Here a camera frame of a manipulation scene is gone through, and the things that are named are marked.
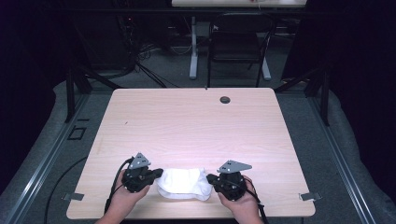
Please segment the chair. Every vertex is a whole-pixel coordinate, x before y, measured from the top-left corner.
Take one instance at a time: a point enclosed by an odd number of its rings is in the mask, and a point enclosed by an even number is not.
[[[258,63],[259,87],[262,64],[275,21],[260,12],[228,12],[217,16],[209,25],[207,87],[210,87],[213,63]]]

